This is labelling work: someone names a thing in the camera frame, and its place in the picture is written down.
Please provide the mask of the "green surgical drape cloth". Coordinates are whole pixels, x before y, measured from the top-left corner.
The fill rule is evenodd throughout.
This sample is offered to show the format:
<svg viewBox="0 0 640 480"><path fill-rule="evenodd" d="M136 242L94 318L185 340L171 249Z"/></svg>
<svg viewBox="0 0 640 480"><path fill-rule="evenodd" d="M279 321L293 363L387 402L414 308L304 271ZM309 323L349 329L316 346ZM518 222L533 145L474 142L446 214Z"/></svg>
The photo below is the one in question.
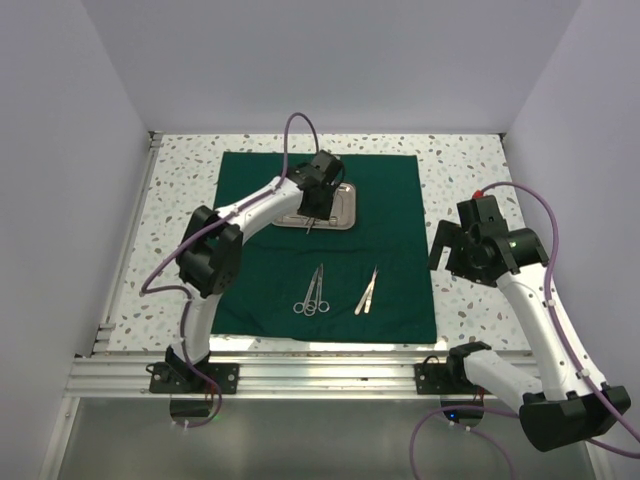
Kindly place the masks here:
<svg viewBox="0 0 640 480"><path fill-rule="evenodd" d="M345 155L357 191L356 223L346 231L269 225L249 239L234 284L217 308L215 334L305 342L430 344L437 328L418 160ZM293 312L324 265L328 313ZM356 316L374 268L368 314Z"/></svg>

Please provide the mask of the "stainless steel instrument tray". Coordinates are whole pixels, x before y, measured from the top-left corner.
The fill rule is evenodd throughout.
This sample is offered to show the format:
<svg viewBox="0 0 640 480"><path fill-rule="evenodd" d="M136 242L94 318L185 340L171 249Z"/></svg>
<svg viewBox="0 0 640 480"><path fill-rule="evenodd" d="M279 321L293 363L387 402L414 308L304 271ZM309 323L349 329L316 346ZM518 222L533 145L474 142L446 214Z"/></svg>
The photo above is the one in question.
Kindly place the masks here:
<svg viewBox="0 0 640 480"><path fill-rule="evenodd" d="M313 229L329 231L346 231L356 223L357 191L353 184L341 184L335 195L330 218L316 219ZM272 222L275 227L290 229L307 229L309 219L297 214L285 215Z"/></svg>

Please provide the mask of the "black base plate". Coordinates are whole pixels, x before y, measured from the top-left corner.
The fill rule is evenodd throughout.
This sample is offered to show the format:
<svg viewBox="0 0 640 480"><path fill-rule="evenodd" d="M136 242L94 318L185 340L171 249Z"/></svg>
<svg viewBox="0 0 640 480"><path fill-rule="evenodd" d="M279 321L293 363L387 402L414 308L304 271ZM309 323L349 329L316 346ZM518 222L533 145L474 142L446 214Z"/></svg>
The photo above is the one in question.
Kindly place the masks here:
<svg viewBox="0 0 640 480"><path fill-rule="evenodd" d="M473 385L462 380L454 380L445 364L416 363L414 384L418 395L475 395L483 392L489 395L485 387Z"/></svg>
<svg viewBox="0 0 640 480"><path fill-rule="evenodd" d="M240 365L237 363L206 363L198 365L201 375L189 368L175 370L166 362L148 364L151 375L149 391L153 394L197 394L237 392Z"/></svg>

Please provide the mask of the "steel ring-handled clamp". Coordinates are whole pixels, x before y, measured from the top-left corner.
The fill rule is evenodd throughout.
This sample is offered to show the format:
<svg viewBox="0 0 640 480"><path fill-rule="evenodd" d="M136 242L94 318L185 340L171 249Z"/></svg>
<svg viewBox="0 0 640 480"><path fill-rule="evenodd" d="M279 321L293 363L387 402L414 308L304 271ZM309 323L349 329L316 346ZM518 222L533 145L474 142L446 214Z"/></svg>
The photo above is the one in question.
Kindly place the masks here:
<svg viewBox="0 0 640 480"><path fill-rule="evenodd" d="M316 312L315 302L311 299L314 289L316 287L316 282L318 280L320 268L317 268L309 282L307 287L305 296L302 301L296 302L292 309L295 314L302 314L307 317L313 316Z"/></svg>

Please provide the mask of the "aluminium mounting rail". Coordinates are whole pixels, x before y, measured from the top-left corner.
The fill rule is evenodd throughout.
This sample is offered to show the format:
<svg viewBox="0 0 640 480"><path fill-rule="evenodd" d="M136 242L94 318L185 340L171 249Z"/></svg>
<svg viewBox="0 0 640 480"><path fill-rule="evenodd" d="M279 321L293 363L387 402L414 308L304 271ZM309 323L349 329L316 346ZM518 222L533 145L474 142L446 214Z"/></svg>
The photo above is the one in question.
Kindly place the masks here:
<svg viewBox="0 0 640 480"><path fill-rule="evenodd" d="M225 352L239 366L235 399L405 400L417 396L414 366L427 351ZM153 398L146 367L158 356L76 359L63 393L76 398Z"/></svg>

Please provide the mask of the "steel tweezers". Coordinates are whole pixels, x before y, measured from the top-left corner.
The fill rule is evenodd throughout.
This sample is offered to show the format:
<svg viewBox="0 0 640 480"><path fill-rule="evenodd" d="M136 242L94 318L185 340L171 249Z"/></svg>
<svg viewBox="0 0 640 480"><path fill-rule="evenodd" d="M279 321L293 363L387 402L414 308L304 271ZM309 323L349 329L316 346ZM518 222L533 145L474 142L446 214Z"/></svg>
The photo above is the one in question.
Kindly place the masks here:
<svg viewBox="0 0 640 480"><path fill-rule="evenodd" d="M367 285L361 299L359 300L358 304L356 305L356 308L354 309L354 314L356 316L360 315L361 313L363 314L369 313L371 308L372 298L373 298L373 292L374 292L374 288L377 280L377 275L378 275L378 267L375 267L372 273L371 279L369 281L369 284Z"/></svg>

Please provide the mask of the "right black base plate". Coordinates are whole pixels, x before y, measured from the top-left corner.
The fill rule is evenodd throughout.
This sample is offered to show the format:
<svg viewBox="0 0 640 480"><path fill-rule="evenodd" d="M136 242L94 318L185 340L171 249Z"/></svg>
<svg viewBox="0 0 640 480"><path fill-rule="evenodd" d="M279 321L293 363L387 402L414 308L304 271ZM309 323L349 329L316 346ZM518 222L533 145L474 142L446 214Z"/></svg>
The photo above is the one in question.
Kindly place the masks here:
<svg viewBox="0 0 640 480"><path fill-rule="evenodd" d="M483 392L489 395L485 387L473 385L462 380L454 380L445 364L416 363L414 384L418 395L475 395Z"/></svg>

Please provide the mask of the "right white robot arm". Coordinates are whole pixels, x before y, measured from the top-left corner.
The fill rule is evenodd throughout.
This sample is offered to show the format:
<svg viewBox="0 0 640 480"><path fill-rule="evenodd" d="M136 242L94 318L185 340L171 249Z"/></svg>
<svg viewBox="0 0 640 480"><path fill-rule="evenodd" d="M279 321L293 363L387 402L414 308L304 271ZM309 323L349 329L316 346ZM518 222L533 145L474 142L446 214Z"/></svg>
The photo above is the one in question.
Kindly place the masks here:
<svg viewBox="0 0 640 480"><path fill-rule="evenodd" d="M539 374L500 357L482 341L449 350L444 365L451 389L481 387L518 417L530 443L546 452L607 433L631 406L623 386L612 386L591 360L549 279L550 258L529 228L512 230L492 195L477 194L457 205L456 223L439 222L429 267L496 288L507 299L525 334Z"/></svg>

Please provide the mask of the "steel scalpel handle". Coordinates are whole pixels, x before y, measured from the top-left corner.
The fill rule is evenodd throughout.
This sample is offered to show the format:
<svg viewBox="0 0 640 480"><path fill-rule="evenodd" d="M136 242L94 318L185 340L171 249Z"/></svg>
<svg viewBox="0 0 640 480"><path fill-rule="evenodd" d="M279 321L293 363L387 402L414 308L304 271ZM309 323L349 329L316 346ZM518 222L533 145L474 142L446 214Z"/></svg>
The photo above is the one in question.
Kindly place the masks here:
<svg viewBox="0 0 640 480"><path fill-rule="evenodd" d="M309 219L308 226L307 226L307 229L306 229L306 235L309 235L309 234L310 234L310 232L311 232L311 230L312 230L313 226L315 225L315 222L316 222L316 219L315 219L315 218L310 218L310 219Z"/></svg>

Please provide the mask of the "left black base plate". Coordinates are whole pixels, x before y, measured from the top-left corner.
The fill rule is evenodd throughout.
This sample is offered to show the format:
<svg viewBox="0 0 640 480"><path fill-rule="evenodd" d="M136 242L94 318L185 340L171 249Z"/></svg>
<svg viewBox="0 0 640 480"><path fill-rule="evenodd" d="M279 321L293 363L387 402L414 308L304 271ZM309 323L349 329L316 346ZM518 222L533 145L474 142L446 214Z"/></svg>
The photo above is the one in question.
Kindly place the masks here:
<svg viewBox="0 0 640 480"><path fill-rule="evenodd" d="M166 362L148 364L151 375L149 391L153 394L197 394L237 392L240 365L237 363L206 363L198 365L201 375L189 368L175 370Z"/></svg>

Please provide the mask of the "steel surgical scissors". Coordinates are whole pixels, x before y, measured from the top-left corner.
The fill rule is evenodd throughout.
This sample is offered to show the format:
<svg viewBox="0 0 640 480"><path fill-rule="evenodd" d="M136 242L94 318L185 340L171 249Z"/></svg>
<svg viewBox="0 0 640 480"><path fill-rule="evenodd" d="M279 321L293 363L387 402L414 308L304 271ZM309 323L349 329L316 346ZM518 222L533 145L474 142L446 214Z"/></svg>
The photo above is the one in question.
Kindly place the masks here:
<svg viewBox="0 0 640 480"><path fill-rule="evenodd" d="M316 313L328 313L330 304L323 296L324 287L324 265L320 264L313 275L311 281L311 293L309 300L306 302L303 313L306 316L313 316Z"/></svg>

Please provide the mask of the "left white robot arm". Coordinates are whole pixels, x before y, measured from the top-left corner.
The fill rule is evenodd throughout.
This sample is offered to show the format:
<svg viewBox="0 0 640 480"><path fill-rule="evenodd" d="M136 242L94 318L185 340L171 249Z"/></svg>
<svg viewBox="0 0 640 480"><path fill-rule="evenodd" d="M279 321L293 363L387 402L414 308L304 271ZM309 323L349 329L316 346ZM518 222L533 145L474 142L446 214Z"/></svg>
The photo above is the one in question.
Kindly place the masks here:
<svg viewBox="0 0 640 480"><path fill-rule="evenodd" d="M321 150L310 162L286 168L282 176L239 201L193 212L176 258L179 278L191 297L181 315L178 340L165 356L182 390L197 392L207 383L215 312L240 272L244 244L285 215L327 220L344 176L344 163Z"/></svg>

